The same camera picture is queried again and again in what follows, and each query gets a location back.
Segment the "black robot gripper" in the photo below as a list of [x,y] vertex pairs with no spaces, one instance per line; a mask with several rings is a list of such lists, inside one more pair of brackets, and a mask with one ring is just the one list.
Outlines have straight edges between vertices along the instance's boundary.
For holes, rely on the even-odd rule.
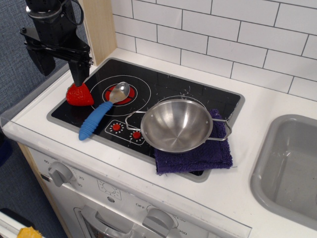
[[55,58],[69,62],[75,86],[81,86],[89,77],[92,64],[90,47],[77,36],[77,26],[65,16],[53,22],[34,19],[34,27],[23,27],[20,34],[25,37],[27,52],[44,76],[55,69]]

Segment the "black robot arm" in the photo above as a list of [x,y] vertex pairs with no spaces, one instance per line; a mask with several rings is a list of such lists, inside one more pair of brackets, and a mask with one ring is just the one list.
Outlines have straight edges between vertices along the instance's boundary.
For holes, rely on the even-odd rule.
[[28,0],[26,11],[34,27],[23,27],[20,34],[39,72],[45,76],[55,69],[55,58],[68,62],[75,86],[80,87],[89,76],[92,58],[90,46],[77,36],[71,0]]

